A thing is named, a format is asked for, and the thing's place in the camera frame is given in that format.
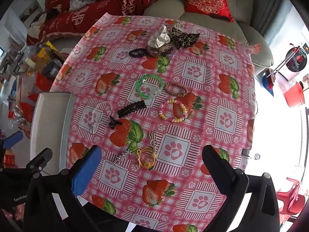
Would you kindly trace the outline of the red plastic stool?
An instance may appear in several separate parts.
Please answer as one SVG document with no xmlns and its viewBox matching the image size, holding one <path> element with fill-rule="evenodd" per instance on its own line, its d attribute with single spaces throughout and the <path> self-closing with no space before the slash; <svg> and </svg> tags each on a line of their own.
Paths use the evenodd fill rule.
<svg viewBox="0 0 309 232">
<path fill-rule="evenodd" d="M 287 177 L 286 180 L 292 182 L 290 190 L 276 192 L 277 200 L 283 203 L 283 206 L 279 208 L 280 224 L 285 223 L 290 216 L 301 213 L 306 203 L 305 196 L 299 193 L 301 182 L 290 177 Z"/>
</svg>

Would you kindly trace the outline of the silver star hair clip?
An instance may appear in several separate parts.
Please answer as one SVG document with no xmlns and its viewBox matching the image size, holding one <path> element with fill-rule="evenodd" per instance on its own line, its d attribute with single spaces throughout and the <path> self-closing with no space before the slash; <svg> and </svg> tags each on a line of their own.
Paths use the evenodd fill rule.
<svg viewBox="0 0 309 232">
<path fill-rule="evenodd" d="M 113 162 L 113 165 L 116 165 L 117 163 L 123 161 L 130 154 L 131 154 L 130 150 L 126 150 L 126 151 L 122 152 L 120 155 L 118 155 L 116 157 L 116 159 Z"/>
</svg>

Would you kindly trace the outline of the leopard print scrunchie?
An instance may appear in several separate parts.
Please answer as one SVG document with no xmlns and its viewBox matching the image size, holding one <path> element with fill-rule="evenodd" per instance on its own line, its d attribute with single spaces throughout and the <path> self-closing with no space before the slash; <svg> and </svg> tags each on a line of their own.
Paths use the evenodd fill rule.
<svg viewBox="0 0 309 232">
<path fill-rule="evenodd" d="M 199 40 L 200 34 L 186 33 L 175 27 L 172 28 L 170 39 L 174 46 L 179 50 L 194 46 Z"/>
</svg>

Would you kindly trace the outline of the pink strawberry tablecloth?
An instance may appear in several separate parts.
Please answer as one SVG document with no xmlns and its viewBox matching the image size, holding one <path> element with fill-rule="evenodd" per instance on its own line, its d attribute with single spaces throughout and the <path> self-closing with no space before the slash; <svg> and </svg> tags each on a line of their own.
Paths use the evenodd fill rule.
<svg viewBox="0 0 309 232">
<path fill-rule="evenodd" d="M 150 48 L 165 25 L 200 34 L 177 49 Z M 203 231 L 225 201 L 202 160 L 212 145 L 234 168 L 251 148 L 255 81 L 247 46 L 219 32 L 149 16 L 103 15 L 77 43 L 51 87 L 76 96 L 66 165 L 92 145 L 102 159 L 82 197 L 122 220 L 157 231 Z M 144 100 L 123 118 L 117 111 Z M 110 116 L 121 121 L 112 130 Z M 157 132 L 157 152 L 149 144 Z M 113 165 L 122 152 L 123 161 Z"/>
</svg>

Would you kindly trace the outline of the white polka dot scrunchie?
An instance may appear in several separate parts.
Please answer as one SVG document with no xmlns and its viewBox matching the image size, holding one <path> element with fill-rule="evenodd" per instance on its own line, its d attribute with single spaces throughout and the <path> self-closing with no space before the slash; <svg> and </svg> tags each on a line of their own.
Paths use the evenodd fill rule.
<svg viewBox="0 0 309 232">
<path fill-rule="evenodd" d="M 154 35 L 150 37 L 148 40 L 148 47 L 150 48 L 161 48 L 164 44 L 168 44 L 171 41 L 169 36 L 168 28 L 163 25 L 160 27 L 158 31 L 155 32 Z"/>
</svg>

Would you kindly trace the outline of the small black bow clip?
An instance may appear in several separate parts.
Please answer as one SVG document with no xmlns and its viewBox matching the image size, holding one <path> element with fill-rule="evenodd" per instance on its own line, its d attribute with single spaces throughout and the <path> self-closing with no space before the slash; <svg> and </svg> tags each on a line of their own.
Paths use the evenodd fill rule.
<svg viewBox="0 0 309 232">
<path fill-rule="evenodd" d="M 110 116 L 110 122 L 108 123 L 109 127 L 114 130 L 117 125 L 122 125 L 123 123 L 119 120 L 116 120 L 112 116 Z"/>
</svg>

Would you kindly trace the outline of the red embroidered cushion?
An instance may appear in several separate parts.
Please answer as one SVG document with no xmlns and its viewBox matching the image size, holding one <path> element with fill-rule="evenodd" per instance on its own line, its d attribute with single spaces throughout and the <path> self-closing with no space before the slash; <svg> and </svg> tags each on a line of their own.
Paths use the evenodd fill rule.
<svg viewBox="0 0 309 232">
<path fill-rule="evenodd" d="M 184 11 L 208 15 L 230 23 L 235 22 L 227 0 L 184 0 Z"/>
</svg>

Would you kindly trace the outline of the white jewelry tray box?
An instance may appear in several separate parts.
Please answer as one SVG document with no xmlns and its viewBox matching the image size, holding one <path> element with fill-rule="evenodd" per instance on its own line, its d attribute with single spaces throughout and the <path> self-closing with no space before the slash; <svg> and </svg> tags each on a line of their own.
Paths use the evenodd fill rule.
<svg viewBox="0 0 309 232">
<path fill-rule="evenodd" d="M 76 96 L 72 93 L 41 93 L 36 102 L 30 131 L 30 158 L 43 149 L 52 150 L 52 158 L 44 168 L 57 174 L 66 167 L 69 128 Z"/>
</svg>

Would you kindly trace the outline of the red bed cover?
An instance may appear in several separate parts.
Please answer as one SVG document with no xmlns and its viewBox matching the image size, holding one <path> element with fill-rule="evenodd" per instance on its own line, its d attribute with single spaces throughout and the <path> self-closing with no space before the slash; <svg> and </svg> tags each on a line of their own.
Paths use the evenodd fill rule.
<svg viewBox="0 0 309 232">
<path fill-rule="evenodd" d="M 46 17 L 38 26 L 38 36 L 28 32 L 26 44 L 33 46 L 57 38 L 83 36 L 105 13 L 116 16 L 143 15 L 157 1 L 98 0 L 70 11 L 69 0 L 47 0 Z"/>
</svg>

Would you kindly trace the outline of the red plastic bucket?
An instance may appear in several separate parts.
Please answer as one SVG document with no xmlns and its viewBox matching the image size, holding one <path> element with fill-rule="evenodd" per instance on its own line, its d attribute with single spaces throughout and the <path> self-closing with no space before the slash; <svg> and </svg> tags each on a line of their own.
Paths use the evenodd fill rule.
<svg viewBox="0 0 309 232">
<path fill-rule="evenodd" d="M 305 103 L 303 87 L 296 82 L 288 91 L 284 93 L 284 98 L 288 107 L 300 106 Z"/>
</svg>

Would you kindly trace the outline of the long black hair clip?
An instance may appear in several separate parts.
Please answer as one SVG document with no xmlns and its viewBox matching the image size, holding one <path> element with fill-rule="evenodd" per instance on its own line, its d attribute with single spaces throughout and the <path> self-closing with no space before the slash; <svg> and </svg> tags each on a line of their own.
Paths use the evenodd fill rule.
<svg viewBox="0 0 309 232">
<path fill-rule="evenodd" d="M 127 106 L 125 106 L 122 109 L 117 111 L 118 118 L 123 118 L 125 116 L 128 116 L 128 115 L 134 113 L 134 112 L 145 109 L 146 107 L 147 106 L 146 106 L 144 100 L 131 103 L 131 104 L 129 104 L 129 105 L 127 105 Z"/>
</svg>

